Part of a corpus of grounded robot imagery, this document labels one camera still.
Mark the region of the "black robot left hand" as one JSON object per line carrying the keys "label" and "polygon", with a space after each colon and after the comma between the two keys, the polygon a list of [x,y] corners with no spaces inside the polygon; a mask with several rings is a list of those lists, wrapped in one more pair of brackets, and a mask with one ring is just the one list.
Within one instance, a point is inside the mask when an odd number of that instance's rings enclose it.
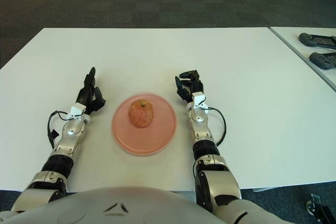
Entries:
{"label": "black robot left hand", "polygon": [[84,86],[79,91],[76,102],[85,106],[84,114],[90,115],[92,112],[100,110],[106,100],[103,98],[101,90],[95,84],[95,67],[92,67],[90,72],[86,75]]}

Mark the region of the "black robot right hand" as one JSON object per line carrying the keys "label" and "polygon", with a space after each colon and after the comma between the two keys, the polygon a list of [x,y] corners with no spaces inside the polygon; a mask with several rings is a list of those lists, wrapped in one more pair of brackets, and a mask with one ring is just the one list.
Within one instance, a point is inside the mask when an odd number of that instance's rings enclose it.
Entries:
{"label": "black robot right hand", "polygon": [[192,94],[203,92],[203,84],[199,79],[199,74],[196,70],[181,73],[179,77],[175,76],[177,94],[187,103],[193,101]]}

